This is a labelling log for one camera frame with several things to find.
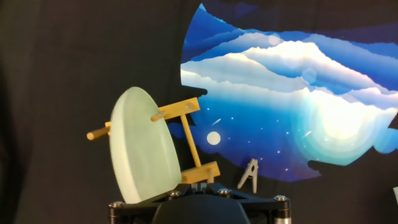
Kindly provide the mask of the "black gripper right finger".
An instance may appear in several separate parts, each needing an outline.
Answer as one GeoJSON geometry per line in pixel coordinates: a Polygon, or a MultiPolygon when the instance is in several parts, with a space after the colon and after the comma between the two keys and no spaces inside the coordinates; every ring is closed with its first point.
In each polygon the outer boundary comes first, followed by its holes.
{"type": "Polygon", "coordinates": [[[239,202],[246,212],[262,212],[270,224],[291,224],[290,199],[284,195],[277,195],[274,198],[259,198],[236,190],[227,189],[220,183],[200,183],[200,192],[239,202]]]}

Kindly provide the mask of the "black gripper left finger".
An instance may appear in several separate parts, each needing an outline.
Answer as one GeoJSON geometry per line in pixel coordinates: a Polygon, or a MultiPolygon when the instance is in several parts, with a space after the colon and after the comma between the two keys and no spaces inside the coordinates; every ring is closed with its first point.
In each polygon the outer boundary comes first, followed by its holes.
{"type": "Polygon", "coordinates": [[[164,202],[193,195],[198,191],[199,184],[178,184],[173,190],[139,203],[125,203],[121,201],[113,202],[108,205],[108,223],[133,223],[136,217],[154,215],[158,207],[164,202]]]}

